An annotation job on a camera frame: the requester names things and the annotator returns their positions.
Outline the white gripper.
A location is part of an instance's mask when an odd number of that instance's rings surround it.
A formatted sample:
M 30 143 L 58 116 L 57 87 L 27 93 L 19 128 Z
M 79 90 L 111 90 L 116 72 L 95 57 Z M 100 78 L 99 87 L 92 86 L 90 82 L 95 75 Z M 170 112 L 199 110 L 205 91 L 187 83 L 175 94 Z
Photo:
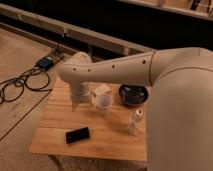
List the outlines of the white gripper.
M 71 83 L 70 97 L 72 100 L 72 112 L 75 112 L 79 106 L 78 103 L 88 103 L 92 109 L 96 108 L 95 97 L 91 96 L 91 91 L 88 83 Z

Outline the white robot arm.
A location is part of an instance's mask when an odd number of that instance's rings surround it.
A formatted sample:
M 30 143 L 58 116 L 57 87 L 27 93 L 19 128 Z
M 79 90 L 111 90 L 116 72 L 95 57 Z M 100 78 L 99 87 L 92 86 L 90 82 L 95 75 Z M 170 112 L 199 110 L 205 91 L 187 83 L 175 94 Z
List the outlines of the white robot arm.
M 90 82 L 149 86 L 148 171 L 213 171 L 213 51 L 155 50 L 96 63 L 78 52 L 59 76 L 77 104 L 88 100 Z

